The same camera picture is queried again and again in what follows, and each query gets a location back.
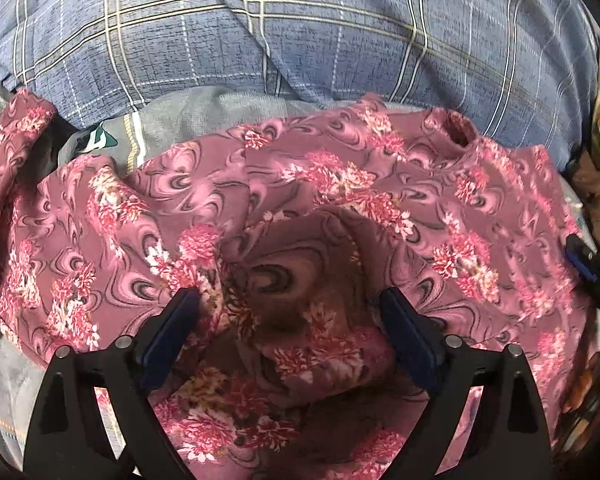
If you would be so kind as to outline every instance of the flower print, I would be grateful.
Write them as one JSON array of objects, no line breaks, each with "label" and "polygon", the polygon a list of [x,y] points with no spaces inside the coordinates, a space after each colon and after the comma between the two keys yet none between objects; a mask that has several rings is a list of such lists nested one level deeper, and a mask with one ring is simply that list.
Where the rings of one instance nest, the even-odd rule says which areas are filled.
[{"label": "flower print", "polygon": [[406,158],[404,139],[397,132],[394,132],[387,114],[367,108],[364,113],[358,114],[358,116],[365,121],[366,126],[371,130],[371,134],[367,137],[370,146],[382,148],[387,153],[396,155],[398,160]]},{"label": "flower print", "polygon": [[65,276],[61,280],[55,280],[51,285],[51,295],[54,301],[64,303],[71,297],[74,290],[74,282],[71,276]]},{"label": "flower print", "polygon": [[382,148],[401,162],[405,161],[407,153],[404,151],[404,139],[398,133],[391,132],[382,137],[370,136],[368,140],[374,148]]},{"label": "flower print", "polygon": [[268,411],[269,399],[264,396],[255,381],[242,380],[238,376],[231,379],[231,389],[223,397],[239,418],[247,418],[252,412],[264,415]]},{"label": "flower print", "polygon": [[218,452],[231,446],[237,438],[237,430],[231,417],[214,410],[189,410],[189,415],[180,422],[180,427],[184,442],[178,452],[189,461],[217,462]]},{"label": "flower print", "polygon": [[368,462],[351,473],[351,478],[356,480],[378,480],[388,467],[388,464]]},{"label": "flower print", "polygon": [[550,381],[558,374],[565,361],[564,347],[567,335],[564,330],[556,328],[554,332],[543,332],[538,337],[539,361],[531,364],[531,371],[538,385],[541,397]]},{"label": "flower print", "polygon": [[358,466],[351,477],[377,480],[402,449],[405,441],[405,437],[391,430],[370,433],[351,452],[350,459]]},{"label": "flower print", "polygon": [[454,235],[460,232],[460,221],[451,213],[445,213],[442,218],[442,223],[446,226],[446,230],[449,231],[449,234]]},{"label": "flower print", "polygon": [[542,170],[542,167],[550,161],[549,153],[544,146],[534,146],[532,148],[534,154],[534,163],[536,171]]},{"label": "flower print", "polygon": [[19,308],[36,308],[40,305],[40,291],[36,283],[36,271],[31,264],[33,243],[26,239],[20,242],[18,251],[9,254],[8,276],[2,294],[13,296]]},{"label": "flower print", "polygon": [[546,268],[555,280],[555,304],[560,305],[564,313],[569,316],[573,311],[574,302],[576,300],[573,289],[576,287],[577,281],[563,264],[553,258],[548,259]]},{"label": "flower print", "polygon": [[281,177],[286,182],[310,182],[316,187],[319,201],[323,203],[369,189],[376,179],[373,173],[360,170],[352,162],[344,164],[337,155],[324,150],[307,153],[306,159],[310,164],[309,168],[291,164],[282,170]]},{"label": "flower print", "polygon": [[342,205],[394,231],[404,239],[413,234],[414,224],[410,213],[401,210],[389,193],[359,193]]},{"label": "flower print", "polygon": [[265,211],[262,213],[262,221],[265,224],[273,224],[275,222],[280,222],[281,220],[285,220],[285,213],[283,211],[277,211],[272,213],[271,211]]},{"label": "flower print", "polygon": [[0,317],[13,330],[18,327],[18,314],[20,313],[20,301],[11,294],[8,286],[2,286],[0,291]]},{"label": "flower print", "polygon": [[307,160],[310,160],[316,166],[325,166],[333,171],[342,170],[344,164],[335,153],[320,150],[318,152],[309,152],[306,154]]},{"label": "flower print", "polygon": [[20,338],[16,334],[15,330],[12,330],[3,320],[0,318],[0,333],[7,338],[12,345],[14,345],[18,350],[22,350],[22,345],[20,343]]},{"label": "flower print", "polygon": [[454,278],[462,293],[477,301],[498,301],[498,272],[489,267],[490,245],[478,233],[463,233],[460,222],[450,213],[443,222],[450,244],[432,250],[432,268],[444,278]]},{"label": "flower print", "polygon": [[442,133],[446,135],[446,131],[443,130],[443,125],[446,121],[447,112],[444,108],[433,108],[429,115],[422,121],[422,126],[425,130],[430,132]]},{"label": "flower print", "polygon": [[106,410],[107,413],[113,414],[113,406],[111,404],[111,399],[109,398],[109,391],[106,388],[97,386],[93,389],[93,392],[96,395],[96,402],[98,405]]},{"label": "flower print", "polygon": [[509,156],[510,151],[487,137],[479,137],[479,140],[478,156],[496,167],[505,182],[509,182],[518,190],[522,190],[524,187],[522,177],[516,171],[515,164]]},{"label": "flower print", "polygon": [[216,457],[209,452],[210,446],[215,449],[213,445],[206,442],[200,444],[197,442],[183,442],[182,447],[178,452],[185,456],[190,462],[193,460],[198,460],[200,463],[205,463],[207,460],[209,460],[209,462],[217,462]]},{"label": "flower print", "polygon": [[220,280],[214,280],[211,283],[206,274],[199,272],[198,290],[200,291],[202,305],[207,313],[213,314],[217,310],[224,308],[224,295],[222,294],[222,283]]},{"label": "flower print", "polygon": [[222,292],[229,322],[238,329],[238,339],[249,341],[260,324],[260,318],[238,297],[233,287],[224,285]]},{"label": "flower print", "polygon": [[456,283],[466,297],[480,301],[480,287],[476,280],[474,280],[474,277],[466,270],[463,269],[460,272],[460,276],[456,279]]},{"label": "flower print", "polygon": [[196,375],[184,383],[175,395],[186,400],[191,406],[208,408],[222,403],[218,390],[227,381],[227,376],[213,366],[201,367]]},{"label": "flower print", "polygon": [[433,270],[443,278],[457,278],[456,256],[447,244],[433,249]]},{"label": "flower print", "polygon": [[393,130],[391,121],[387,114],[376,112],[370,108],[366,108],[362,114],[358,114],[360,119],[365,121],[366,127],[378,136],[390,134]]},{"label": "flower print", "polygon": [[93,193],[87,201],[87,216],[104,236],[110,250],[122,257],[116,232],[128,222],[135,222],[148,207],[131,188],[123,184],[109,166],[101,167],[89,180]]},{"label": "flower print", "polygon": [[313,338],[326,337],[333,330],[336,313],[333,310],[326,310],[324,303],[312,303],[309,311],[304,312],[302,316],[307,320],[311,327]]},{"label": "flower print", "polygon": [[498,301],[498,272],[485,266],[477,266],[472,278],[480,288],[480,294],[487,301]]},{"label": "flower print", "polygon": [[18,133],[24,134],[28,140],[33,140],[37,137],[38,132],[46,127],[52,115],[53,112],[42,106],[30,108],[27,115],[14,124],[14,129]]},{"label": "flower print", "polygon": [[246,438],[248,447],[264,447],[280,451],[292,438],[298,436],[295,426],[286,420],[273,420],[268,415],[261,416],[255,427],[248,426],[240,431]]},{"label": "flower print", "polygon": [[395,431],[376,430],[357,444],[351,452],[351,459],[356,462],[391,462],[405,441],[406,438]]},{"label": "flower print", "polygon": [[90,262],[75,277],[74,285],[78,297],[87,298],[95,280],[96,273],[93,270],[93,263]]},{"label": "flower print", "polygon": [[307,382],[313,381],[309,352],[305,348],[274,348],[271,357],[276,370],[283,378],[299,376]]},{"label": "flower print", "polygon": [[571,208],[567,204],[562,204],[562,216],[564,218],[564,229],[562,232],[562,236],[564,237],[563,243],[566,241],[566,238],[569,235],[581,237],[578,223],[573,219]]},{"label": "flower print", "polygon": [[478,191],[482,191],[489,175],[482,166],[473,166],[470,170],[464,170],[456,174],[456,197],[461,202],[468,204]]},{"label": "flower print", "polygon": [[474,231],[469,231],[466,238],[468,244],[473,247],[474,253],[480,258],[482,263],[488,265],[491,262],[491,246],[487,240]]},{"label": "flower print", "polygon": [[[554,307],[554,298],[545,293],[534,280],[528,280],[517,275],[514,284],[523,307],[520,319],[527,316],[540,319]],[[557,290],[556,297],[560,297],[559,290]]]},{"label": "flower print", "polygon": [[546,219],[549,224],[549,228],[554,233],[557,232],[558,224],[555,221],[554,215],[551,213],[552,201],[549,200],[547,197],[541,195],[538,192],[538,188],[536,186],[532,186],[531,193],[532,193],[534,201],[536,202],[536,204],[538,205],[540,210],[546,215]]},{"label": "flower print", "polygon": [[169,433],[174,429],[176,416],[182,412],[178,405],[178,399],[175,396],[167,397],[162,402],[156,404],[153,409],[165,433]]},{"label": "flower print", "polygon": [[77,350],[99,347],[98,325],[91,322],[86,302],[95,280],[93,264],[82,266],[51,286],[53,304],[46,319],[51,335],[62,338]]},{"label": "flower print", "polygon": [[254,132],[253,130],[247,130],[244,135],[244,145],[252,150],[259,150],[261,147],[266,146],[271,142],[269,137]]},{"label": "flower print", "polygon": [[183,259],[196,262],[204,269],[211,269],[216,262],[216,245],[220,231],[208,224],[197,224],[180,234],[178,249]]},{"label": "flower print", "polygon": [[462,135],[464,141],[466,141],[467,130],[475,131],[473,123],[460,112],[456,112],[455,110],[449,110],[446,118],[448,123],[452,127],[454,127],[459,134]]},{"label": "flower print", "polygon": [[364,364],[355,341],[341,337],[323,337],[312,343],[310,363],[312,367],[329,364],[337,377],[346,381],[357,381]]},{"label": "flower print", "polygon": [[158,240],[154,246],[147,249],[147,252],[145,259],[149,264],[151,273],[166,280],[171,269],[171,261],[169,253],[162,247],[162,241]]},{"label": "flower print", "polygon": [[196,266],[189,260],[176,260],[170,267],[167,283],[173,293],[181,288],[197,287],[199,274]]}]

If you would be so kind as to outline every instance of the pink clothing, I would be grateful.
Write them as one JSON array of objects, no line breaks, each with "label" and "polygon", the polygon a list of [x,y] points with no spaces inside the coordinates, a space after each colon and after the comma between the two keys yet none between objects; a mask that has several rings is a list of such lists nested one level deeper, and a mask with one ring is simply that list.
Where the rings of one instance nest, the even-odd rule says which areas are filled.
[{"label": "pink clothing", "polygon": [[368,96],[199,137],[123,180],[81,156],[35,188],[27,157],[54,113],[21,92],[0,117],[0,329],[44,364],[135,333],[197,286],[202,320],[152,398],[197,478],[382,474],[426,403],[379,324],[387,286],[471,345],[521,344],[554,428],[588,303],[544,148]]}]

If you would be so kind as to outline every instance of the blue plaid fabric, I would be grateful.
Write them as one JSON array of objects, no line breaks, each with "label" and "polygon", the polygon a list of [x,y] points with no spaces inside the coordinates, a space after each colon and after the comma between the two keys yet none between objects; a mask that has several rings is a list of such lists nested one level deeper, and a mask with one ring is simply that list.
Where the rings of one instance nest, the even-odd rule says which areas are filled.
[{"label": "blue plaid fabric", "polygon": [[222,85],[326,104],[373,91],[455,108],[563,168],[589,129],[580,0],[0,0],[0,80],[78,127]]}]

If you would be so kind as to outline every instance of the metal screw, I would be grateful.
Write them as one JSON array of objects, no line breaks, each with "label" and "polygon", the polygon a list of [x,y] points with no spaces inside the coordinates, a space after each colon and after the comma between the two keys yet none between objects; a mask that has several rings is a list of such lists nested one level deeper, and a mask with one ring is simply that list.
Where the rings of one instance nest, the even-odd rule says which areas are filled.
[{"label": "metal screw", "polygon": [[132,342],[133,338],[131,336],[121,335],[118,339],[116,339],[116,347],[120,349],[129,348]]},{"label": "metal screw", "polygon": [[445,337],[445,343],[450,348],[460,348],[462,346],[462,339],[455,334],[451,334]]},{"label": "metal screw", "polygon": [[59,359],[64,359],[69,355],[71,351],[71,347],[67,345],[61,346],[58,350],[56,350],[56,357]]},{"label": "metal screw", "polygon": [[509,353],[513,355],[513,357],[519,357],[522,355],[522,347],[520,345],[511,343],[507,345],[507,349],[509,350]]}]

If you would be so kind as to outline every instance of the pink floral cloth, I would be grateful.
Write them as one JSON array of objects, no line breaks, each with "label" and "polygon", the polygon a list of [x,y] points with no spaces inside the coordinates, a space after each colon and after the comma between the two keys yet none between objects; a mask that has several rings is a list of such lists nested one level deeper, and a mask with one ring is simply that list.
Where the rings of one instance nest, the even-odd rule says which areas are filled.
[{"label": "pink floral cloth", "polygon": [[197,478],[382,474],[426,403],[379,324],[387,286],[471,345],[521,344],[554,427],[588,303],[544,148],[368,96],[199,137],[123,180],[81,156],[35,187],[30,149],[54,113],[21,92],[0,117],[0,330],[44,365],[60,345],[135,333],[197,286],[202,320],[152,397]]}]

